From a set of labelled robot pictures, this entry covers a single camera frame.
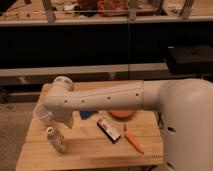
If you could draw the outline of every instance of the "plastic cup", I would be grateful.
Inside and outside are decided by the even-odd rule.
[[[48,111],[43,103],[38,104],[33,110],[33,116],[39,119],[44,125],[51,126],[53,115]]]

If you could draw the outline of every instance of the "plastic bottle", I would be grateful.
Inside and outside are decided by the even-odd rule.
[[[63,153],[66,150],[66,140],[59,130],[48,127],[47,128],[47,139],[56,149],[56,151]]]

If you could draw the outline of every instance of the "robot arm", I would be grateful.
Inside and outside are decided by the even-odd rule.
[[[199,79],[138,81],[73,92],[73,82],[55,79],[44,106],[59,122],[72,110],[146,109],[164,117],[164,171],[213,170],[213,85]]]

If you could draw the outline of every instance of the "carrot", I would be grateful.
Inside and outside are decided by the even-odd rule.
[[[135,136],[130,131],[124,132],[124,137],[138,150],[140,153],[144,154],[144,150],[136,140]]]

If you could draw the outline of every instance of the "wooden table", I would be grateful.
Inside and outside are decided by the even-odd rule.
[[[26,5],[24,0],[17,0],[14,5],[12,5],[4,15],[0,16],[1,21],[47,21],[46,13],[42,4],[42,0],[31,0],[32,3]],[[169,4],[175,2],[182,2],[182,0],[164,0],[163,9],[168,16],[178,16],[178,14],[173,13],[168,7]],[[70,23],[107,23],[107,22],[124,22],[127,23],[126,17],[117,16],[117,17],[101,17],[100,15],[95,15],[93,17],[78,18],[78,16],[72,14],[66,14],[64,11],[54,11],[56,20],[67,20]],[[213,1],[212,0],[195,0],[193,4],[193,9],[190,13],[190,16],[212,16],[213,15]],[[158,17],[155,15],[150,17],[150,20],[155,21]]]
[[[125,82],[75,83],[74,90],[86,90]],[[43,86],[39,102],[42,102],[50,85]],[[124,123],[136,136],[145,154],[140,154],[123,137],[115,144],[97,127],[100,117],[107,120],[123,135]],[[81,120],[78,112],[73,112],[74,124],[69,129],[55,123],[68,140],[65,154],[55,151],[46,140],[45,126],[32,119],[25,143],[20,153],[16,170],[68,170],[110,167],[131,167],[159,165],[163,161],[163,142],[154,112],[137,111],[125,120],[113,118],[107,111],[99,111],[87,120]]]

